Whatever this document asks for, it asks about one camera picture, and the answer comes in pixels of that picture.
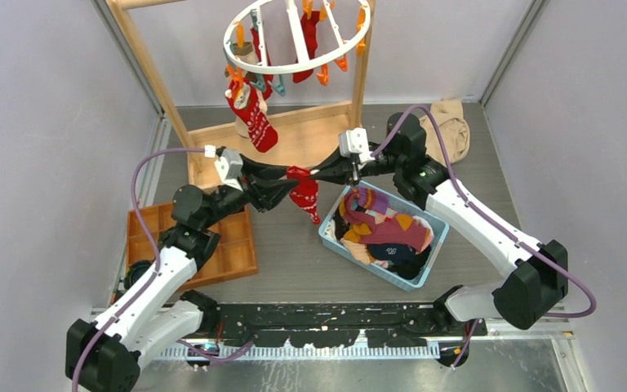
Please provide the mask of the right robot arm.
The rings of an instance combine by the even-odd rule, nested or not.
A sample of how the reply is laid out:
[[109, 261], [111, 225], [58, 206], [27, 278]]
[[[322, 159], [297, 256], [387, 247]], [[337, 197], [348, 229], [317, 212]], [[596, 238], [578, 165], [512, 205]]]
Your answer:
[[426, 136], [417, 116], [395, 113], [383, 143], [363, 143], [366, 153], [360, 155], [343, 135], [339, 150], [314, 167], [313, 178], [347, 185], [390, 174], [400, 195], [447, 222], [495, 266], [503, 281], [456, 286], [436, 300], [433, 321], [442, 334], [454, 335], [473, 319], [503, 319], [527, 330], [544, 316], [556, 316], [553, 308], [571, 281], [567, 249], [523, 233], [479, 202], [451, 168], [428, 155]]

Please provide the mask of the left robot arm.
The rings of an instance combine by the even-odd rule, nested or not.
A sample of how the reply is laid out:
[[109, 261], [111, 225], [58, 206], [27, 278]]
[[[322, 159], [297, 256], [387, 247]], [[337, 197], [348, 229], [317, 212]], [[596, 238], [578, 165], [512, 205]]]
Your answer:
[[148, 269], [126, 293], [93, 321], [76, 320], [67, 332], [65, 374], [72, 389], [130, 391], [142, 370], [180, 338], [211, 336], [217, 328], [216, 303], [186, 292], [167, 312], [167, 300], [212, 257], [220, 234], [210, 230], [225, 217], [252, 205], [275, 208], [298, 185], [287, 169], [253, 162], [221, 149], [215, 162], [220, 184], [211, 192], [184, 185], [174, 194], [175, 224]]

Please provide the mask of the red white patterned sock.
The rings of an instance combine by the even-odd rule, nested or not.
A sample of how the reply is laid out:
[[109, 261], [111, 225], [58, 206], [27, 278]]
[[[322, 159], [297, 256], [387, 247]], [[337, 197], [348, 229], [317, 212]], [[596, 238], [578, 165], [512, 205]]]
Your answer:
[[246, 125], [251, 144], [258, 152], [265, 153], [278, 143], [278, 133], [261, 108], [259, 92], [248, 81], [233, 80], [225, 91], [225, 99], [236, 117]]

